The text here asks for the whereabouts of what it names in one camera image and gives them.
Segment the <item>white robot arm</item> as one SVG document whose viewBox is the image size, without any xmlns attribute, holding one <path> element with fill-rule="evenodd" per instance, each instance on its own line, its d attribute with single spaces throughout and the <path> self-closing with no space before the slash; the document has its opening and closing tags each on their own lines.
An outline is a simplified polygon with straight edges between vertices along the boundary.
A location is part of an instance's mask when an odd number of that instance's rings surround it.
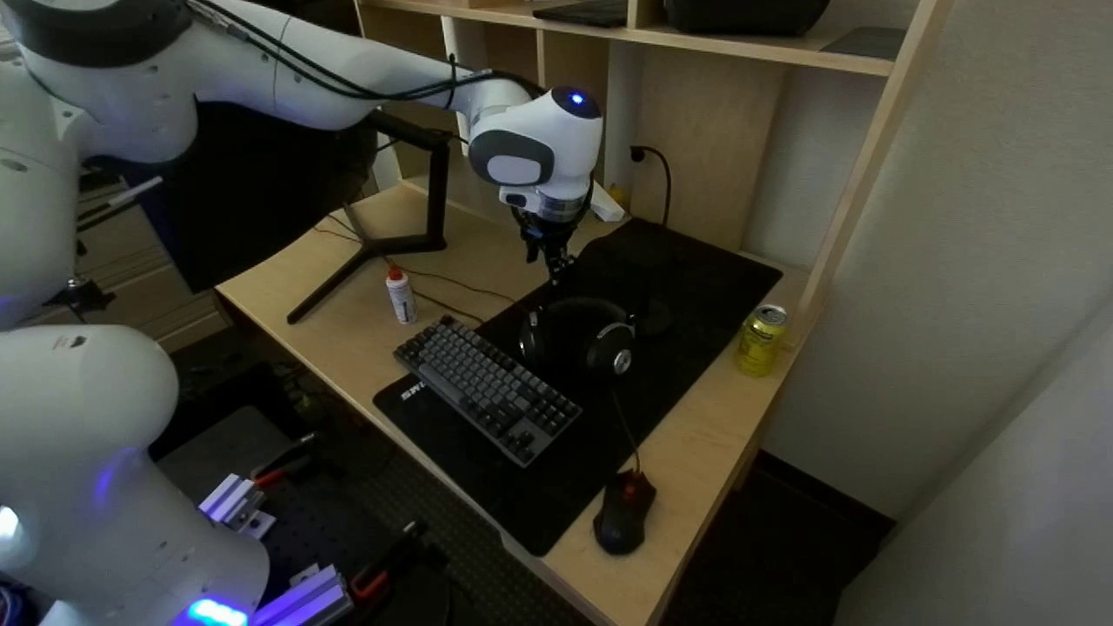
<svg viewBox="0 0 1113 626">
<path fill-rule="evenodd" d="M 0 498 L 18 519 L 5 574 L 70 626 L 194 626 L 203 606 L 248 615 L 269 553 L 151 463 L 178 400 L 165 346 L 117 322 L 34 321 L 76 277 L 76 169 L 174 162 L 210 108 L 341 131 L 420 101 L 465 117 L 473 169 L 535 250 L 557 250 L 594 188 L 601 110 L 579 87 L 541 89 L 259 0 L 5 0 L 5 28 Z"/>
</svg>

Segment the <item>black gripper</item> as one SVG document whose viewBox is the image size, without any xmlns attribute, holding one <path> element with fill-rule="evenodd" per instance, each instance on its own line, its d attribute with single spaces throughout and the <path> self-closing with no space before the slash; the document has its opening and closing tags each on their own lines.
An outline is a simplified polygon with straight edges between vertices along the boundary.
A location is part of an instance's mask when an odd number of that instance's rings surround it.
<svg viewBox="0 0 1113 626">
<path fill-rule="evenodd" d="M 574 255 L 567 250 L 567 242 L 582 215 L 553 220 L 553 215 L 515 210 L 515 222 L 524 242 L 524 261 L 545 261 L 550 273 L 563 273 L 574 264 Z"/>
</svg>

